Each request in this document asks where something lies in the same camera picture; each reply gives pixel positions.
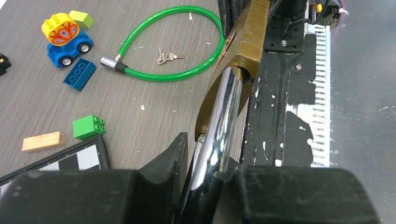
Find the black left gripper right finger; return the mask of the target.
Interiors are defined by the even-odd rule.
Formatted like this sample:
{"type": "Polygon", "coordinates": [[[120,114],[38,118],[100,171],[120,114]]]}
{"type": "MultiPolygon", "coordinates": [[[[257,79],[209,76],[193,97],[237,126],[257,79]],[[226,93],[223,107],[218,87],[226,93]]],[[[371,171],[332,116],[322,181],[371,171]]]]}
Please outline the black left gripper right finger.
{"type": "Polygon", "coordinates": [[[365,188],[348,170],[243,166],[231,159],[216,224],[378,224],[365,188]]]}

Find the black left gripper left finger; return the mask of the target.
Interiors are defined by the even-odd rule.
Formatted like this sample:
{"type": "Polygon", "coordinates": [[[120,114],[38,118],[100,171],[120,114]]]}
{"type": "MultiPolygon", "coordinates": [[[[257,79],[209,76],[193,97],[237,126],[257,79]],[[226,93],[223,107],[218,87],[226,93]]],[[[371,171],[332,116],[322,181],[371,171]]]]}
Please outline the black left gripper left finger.
{"type": "Polygon", "coordinates": [[[138,170],[30,171],[0,200],[3,224],[170,224],[187,173],[181,132],[138,170]]]}

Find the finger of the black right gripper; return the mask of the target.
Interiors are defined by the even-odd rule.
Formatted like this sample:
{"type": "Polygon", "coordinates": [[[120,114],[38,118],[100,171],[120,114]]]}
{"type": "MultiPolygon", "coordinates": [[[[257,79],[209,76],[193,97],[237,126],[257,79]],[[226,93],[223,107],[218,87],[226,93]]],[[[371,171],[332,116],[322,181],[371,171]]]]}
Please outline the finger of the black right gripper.
{"type": "Polygon", "coordinates": [[[217,0],[223,37],[228,37],[234,23],[249,0],[217,0]]]}

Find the silver lock keys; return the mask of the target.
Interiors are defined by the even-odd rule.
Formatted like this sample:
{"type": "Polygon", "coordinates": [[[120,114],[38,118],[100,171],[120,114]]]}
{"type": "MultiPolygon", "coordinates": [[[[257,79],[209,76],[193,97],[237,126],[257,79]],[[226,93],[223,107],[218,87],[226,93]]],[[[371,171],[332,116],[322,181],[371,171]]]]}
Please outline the silver lock keys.
{"type": "Polygon", "coordinates": [[[157,58],[157,64],[162,65],[167,61],[173,61],[174,59],[185,59],[185,56],[178,56],[174,53],[163,53],[161,48],[158,48],[159,57],[157,58]]]}

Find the brass padlock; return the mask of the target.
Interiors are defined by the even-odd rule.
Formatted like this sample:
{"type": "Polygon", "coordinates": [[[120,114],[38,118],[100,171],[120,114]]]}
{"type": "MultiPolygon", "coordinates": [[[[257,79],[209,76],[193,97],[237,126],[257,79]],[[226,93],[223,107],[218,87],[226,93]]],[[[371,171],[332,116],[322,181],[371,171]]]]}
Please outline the brass padlock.
{"type": "Polygon", "coordinates": [[[176,224],[210,224],[225,181],[236,120],[257,76],[268,0],[251,0],[228,35],[195,124],[196,149],[186,178],[176,224]]]}

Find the green cable lock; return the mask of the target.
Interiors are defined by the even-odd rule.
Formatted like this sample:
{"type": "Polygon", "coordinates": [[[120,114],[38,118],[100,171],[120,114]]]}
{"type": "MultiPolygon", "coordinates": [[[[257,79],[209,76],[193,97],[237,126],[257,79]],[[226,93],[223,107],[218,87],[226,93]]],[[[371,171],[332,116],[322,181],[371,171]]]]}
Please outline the green cable lock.
{"type": "Polygon", "coordinates": [[[225,42],[219,15],[192,3],[124,9],[111,35],[109,46],[101,46],[101,69],[155,83],[184,81],[210,71],[225,42]],[[186,58],[158,65],[158,48],[186,58]]]}

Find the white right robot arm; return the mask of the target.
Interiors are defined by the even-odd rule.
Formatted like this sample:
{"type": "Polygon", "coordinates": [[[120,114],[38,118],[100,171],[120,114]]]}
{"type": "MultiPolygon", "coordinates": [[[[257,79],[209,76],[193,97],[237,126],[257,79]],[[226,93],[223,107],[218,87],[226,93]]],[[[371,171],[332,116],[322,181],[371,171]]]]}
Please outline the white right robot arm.
{"type": "Polygon", "coordinates": [[[302,51],[305,26],[337,28],[344,8],[342,0],[271,0],[264,50],[286,54],[302,51]]]}

